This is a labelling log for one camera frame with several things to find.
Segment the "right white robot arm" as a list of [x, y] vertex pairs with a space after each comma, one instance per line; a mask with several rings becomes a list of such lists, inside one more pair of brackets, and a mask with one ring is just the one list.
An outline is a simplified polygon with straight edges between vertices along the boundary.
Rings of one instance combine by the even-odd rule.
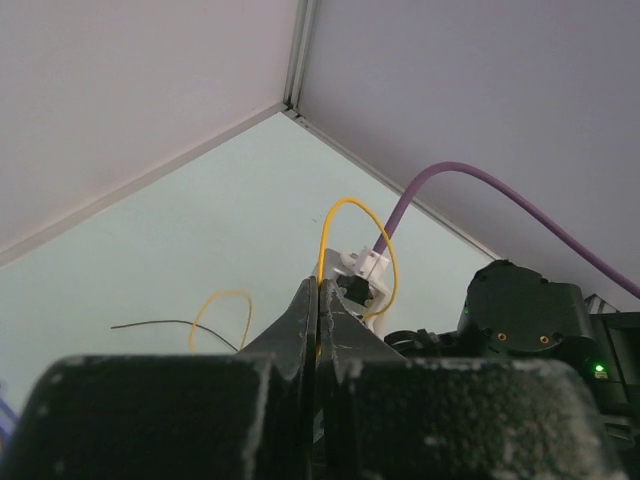
[[388, 334], [407, 358], [558, 360], [585, 381], [621, 449], [639, 444], [639, 315], [592, 313], [581, 289], [498, 260], [470, 282], [456, 330]]

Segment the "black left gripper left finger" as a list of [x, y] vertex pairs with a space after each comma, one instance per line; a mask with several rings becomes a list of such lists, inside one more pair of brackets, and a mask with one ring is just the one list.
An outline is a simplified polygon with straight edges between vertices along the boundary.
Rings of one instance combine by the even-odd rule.
[[235, 354], [76, 355], [35, 384], [5, 479], [307, 479], [318, 286]]

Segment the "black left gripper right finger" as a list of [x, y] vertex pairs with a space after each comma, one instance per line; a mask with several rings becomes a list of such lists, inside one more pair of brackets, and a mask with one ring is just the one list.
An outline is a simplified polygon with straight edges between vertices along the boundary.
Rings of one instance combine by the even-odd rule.
[[319, 290], [331, 479], [625, 479], [578, 374], [548, 360], [409, 360]]

